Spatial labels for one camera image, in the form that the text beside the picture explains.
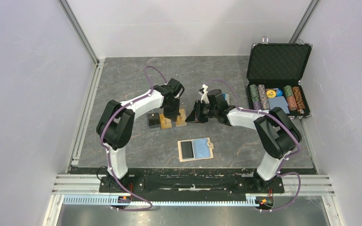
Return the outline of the cream leather card holder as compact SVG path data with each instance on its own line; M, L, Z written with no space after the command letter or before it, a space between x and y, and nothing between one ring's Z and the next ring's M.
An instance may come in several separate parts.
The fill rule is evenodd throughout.
M194 151L194 159L186 159L184 160L181 156L181 142L182 141L192 141L193 151ZM211 142L209 137L198 138L198 139L188 139L188 140L180 140L177 142L178 152L179 152L179 161L196 161L196 160L204 160L204 159L212 159L214 157L213 149L214 145Z

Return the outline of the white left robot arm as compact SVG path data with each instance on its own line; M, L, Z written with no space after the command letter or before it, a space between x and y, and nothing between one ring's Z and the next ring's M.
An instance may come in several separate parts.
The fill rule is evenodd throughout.
M164 85L152 86L144 94L133 99L107 103L97 124L96 133L100 144L106 150L107 171L111 176L111 186L118 192L129 187L125 146L131 139L134 121L151 110L163 109L164 117L176 121L180 115L180 97L184 86L176 79Z

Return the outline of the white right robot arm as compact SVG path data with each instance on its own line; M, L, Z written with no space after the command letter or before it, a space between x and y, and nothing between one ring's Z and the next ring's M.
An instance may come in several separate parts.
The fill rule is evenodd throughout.
M301 133L280 107L272 110L251 110L230 105L220 89L201 88L202 97L194 104L186 122L206 123L215 118L220 124L256 130L265 150L264 157L254 172L253 185L266 192L278 176L281 164L297 148Z

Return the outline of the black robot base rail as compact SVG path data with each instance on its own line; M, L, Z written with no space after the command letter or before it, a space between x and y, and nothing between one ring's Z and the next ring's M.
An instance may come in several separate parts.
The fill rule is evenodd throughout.
M100 171L97 179L100 193L132 192L142 202L242 201L246 194L285 192L281 178L260 182L253 168L131 168L119 184Z

